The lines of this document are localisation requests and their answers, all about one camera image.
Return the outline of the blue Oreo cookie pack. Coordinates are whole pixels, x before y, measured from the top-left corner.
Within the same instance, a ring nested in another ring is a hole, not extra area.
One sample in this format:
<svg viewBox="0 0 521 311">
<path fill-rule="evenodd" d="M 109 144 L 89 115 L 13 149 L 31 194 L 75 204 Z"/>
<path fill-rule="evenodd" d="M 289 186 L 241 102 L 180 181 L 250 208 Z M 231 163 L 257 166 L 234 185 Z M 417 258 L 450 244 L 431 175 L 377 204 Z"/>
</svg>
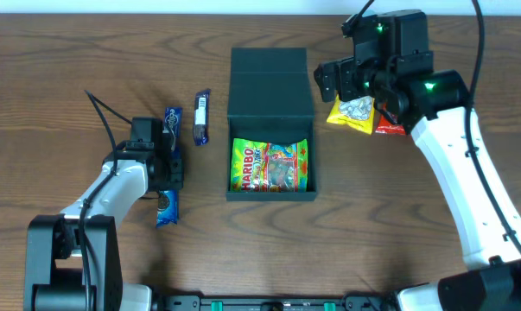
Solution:
<svg viewBox="0 0 521 311">
<path fill-rule="evenodd" d="M 158 193 L 156 228 L 176 225 L 179 220 L 179 191 L 165 190 Z"/>
</svg>

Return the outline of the yellow snack bag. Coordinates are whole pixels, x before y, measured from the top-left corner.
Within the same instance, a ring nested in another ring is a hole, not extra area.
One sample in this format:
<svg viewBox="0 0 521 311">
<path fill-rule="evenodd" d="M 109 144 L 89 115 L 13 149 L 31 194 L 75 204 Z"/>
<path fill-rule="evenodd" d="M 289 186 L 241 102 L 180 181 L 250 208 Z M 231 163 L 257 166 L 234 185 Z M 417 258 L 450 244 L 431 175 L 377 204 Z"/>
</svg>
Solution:
<svg viewBox="0 0 521 311">
<path fill-rule="evenodd" d="M 370 96 L 351 101 L 341 101 L 339 97 L 336 97 L 326 122 L 347 125 L 354 130 L 371 135 L 375 115 L 373 102 L 374 99 Z"/>
</svg>

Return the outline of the red snack bag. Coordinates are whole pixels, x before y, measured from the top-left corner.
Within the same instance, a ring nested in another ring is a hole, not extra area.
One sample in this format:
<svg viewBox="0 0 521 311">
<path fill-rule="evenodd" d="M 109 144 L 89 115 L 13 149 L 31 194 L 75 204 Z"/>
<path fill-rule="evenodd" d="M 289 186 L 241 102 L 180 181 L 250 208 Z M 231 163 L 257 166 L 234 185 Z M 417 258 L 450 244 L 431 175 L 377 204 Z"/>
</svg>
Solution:
<svg viewBox="0 0 521 311">
<path fill-rule="evenodd" d="M 375 129 L 376 133 L 400 136 L 406 135 L 404 127 L 397 122 L 397 116 L 387 111 L 386 104 L 383 104 L 381 109 L 378 110 L 378 115 L 379 121 Z"/>
</svg>

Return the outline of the Haribo gummy worms bag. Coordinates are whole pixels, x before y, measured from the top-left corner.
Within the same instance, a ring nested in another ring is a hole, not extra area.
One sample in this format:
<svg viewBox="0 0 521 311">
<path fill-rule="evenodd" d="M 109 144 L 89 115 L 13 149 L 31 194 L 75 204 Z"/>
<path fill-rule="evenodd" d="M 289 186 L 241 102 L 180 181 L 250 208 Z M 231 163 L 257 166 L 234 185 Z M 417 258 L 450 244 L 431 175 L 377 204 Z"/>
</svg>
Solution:
<svg viewBox="0 0 521 311">
<path fill-rule="evenodd" d="M 308 140 L 281 145 L 234 138 L 230 168 L 232 192 L 306 192 Z"/>
</svg>

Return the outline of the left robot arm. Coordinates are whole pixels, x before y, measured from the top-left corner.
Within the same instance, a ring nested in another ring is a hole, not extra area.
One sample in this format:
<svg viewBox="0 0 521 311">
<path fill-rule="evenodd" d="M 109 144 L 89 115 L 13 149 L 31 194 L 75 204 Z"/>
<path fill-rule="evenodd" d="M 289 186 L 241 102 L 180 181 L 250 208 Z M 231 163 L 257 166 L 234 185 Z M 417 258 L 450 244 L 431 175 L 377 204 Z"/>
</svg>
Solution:
<svg viewBox="0 0 521 311">
<path fill-rule="evenodd" d="M 117 229 L 144 195 L 181 189 L 175 135 L 154 117 L 135 117 L 130 137 L 104 159 L 97 180 L 70 206 L 29 223 L 26 310 L 162 310 L 147 285 L 123 280 Z"/>
</svg>

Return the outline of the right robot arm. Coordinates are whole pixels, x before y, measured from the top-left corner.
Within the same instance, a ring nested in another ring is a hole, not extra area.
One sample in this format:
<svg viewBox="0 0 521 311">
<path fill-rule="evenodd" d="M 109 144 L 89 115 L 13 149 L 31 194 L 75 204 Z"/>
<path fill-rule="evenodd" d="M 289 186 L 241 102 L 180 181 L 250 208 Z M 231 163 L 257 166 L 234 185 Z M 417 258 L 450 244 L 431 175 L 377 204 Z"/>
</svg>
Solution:
<svg viewBox="0 0 521 311">
<path fill-rule="evenodd" d="M 353 55 L 320 64 L 324 101 L 371 97 L 422 151 L 453 215 L 467 269 L 398 290 L 395 310 L 521 310 L 521 216 L 481 137 L 475 84 L 436 71 L 420 10 L 359 12 L 341 27 Z"/>
</svg>

